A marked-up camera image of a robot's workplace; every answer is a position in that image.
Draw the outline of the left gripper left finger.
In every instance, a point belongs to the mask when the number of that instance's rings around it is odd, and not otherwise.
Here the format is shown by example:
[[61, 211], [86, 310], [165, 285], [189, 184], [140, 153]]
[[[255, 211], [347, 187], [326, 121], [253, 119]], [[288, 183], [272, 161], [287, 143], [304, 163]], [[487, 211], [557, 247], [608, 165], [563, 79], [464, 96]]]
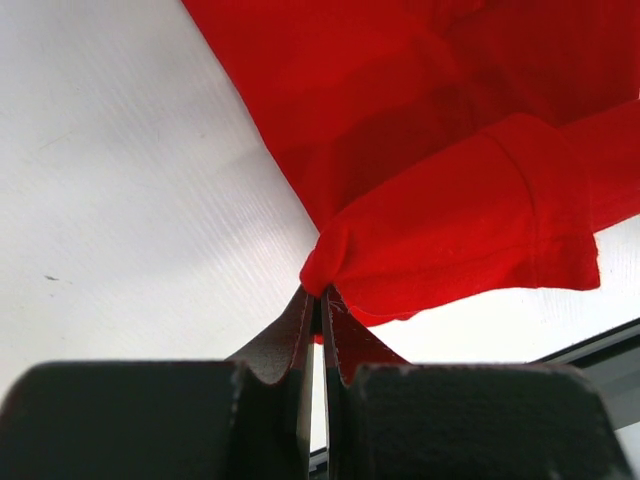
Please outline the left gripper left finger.
[[314, 300], [223, 361], [48, 362], [1, 405], [5, 479], [305, 479]]

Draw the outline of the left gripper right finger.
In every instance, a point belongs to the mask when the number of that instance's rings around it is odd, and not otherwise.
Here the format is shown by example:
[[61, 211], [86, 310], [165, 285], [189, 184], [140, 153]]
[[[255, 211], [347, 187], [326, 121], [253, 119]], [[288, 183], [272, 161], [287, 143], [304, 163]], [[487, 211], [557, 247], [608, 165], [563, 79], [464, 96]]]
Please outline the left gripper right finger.
[[576, 368], [413, 364], [321, 299], [332, 479], [621, 479], [625, 456]]

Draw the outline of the red t shirt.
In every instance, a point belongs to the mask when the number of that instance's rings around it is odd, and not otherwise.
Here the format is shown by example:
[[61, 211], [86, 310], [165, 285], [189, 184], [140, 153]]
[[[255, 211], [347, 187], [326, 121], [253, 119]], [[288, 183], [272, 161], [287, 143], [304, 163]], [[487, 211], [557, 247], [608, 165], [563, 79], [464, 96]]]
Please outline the red t shirt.
[[639, 211], [635, 1], [189, 1], [368, 326], [600, 284]]

